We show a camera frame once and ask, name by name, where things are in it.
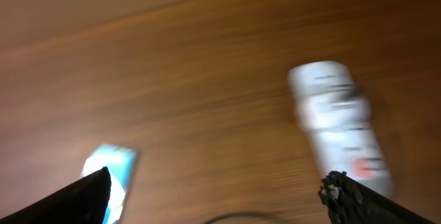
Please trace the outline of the blue screen smartphone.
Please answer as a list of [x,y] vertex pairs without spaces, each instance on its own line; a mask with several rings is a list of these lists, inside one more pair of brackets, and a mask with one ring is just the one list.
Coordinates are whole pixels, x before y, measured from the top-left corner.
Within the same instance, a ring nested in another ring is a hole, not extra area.
[[110,178],[110,199],[103,224],[118,224],[123,212],[125,198],[130,188],[138,152],[117,145],[102,144],[86,159],[81,176],[85,177],[102,167],[107,167]]

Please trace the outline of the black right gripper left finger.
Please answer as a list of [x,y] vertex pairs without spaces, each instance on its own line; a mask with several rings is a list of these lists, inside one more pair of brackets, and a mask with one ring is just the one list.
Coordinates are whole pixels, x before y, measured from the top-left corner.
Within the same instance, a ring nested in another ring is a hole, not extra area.
[[1,224],[102,224],[111,190],[102,167],[61,190],[1,219]]

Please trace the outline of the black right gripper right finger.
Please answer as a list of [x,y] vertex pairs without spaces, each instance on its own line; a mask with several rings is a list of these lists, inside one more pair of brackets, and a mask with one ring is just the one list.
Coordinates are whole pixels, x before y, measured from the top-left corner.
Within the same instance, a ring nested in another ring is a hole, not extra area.
[[435,224],[347,176],[332,171],[318,192],[332,224]]

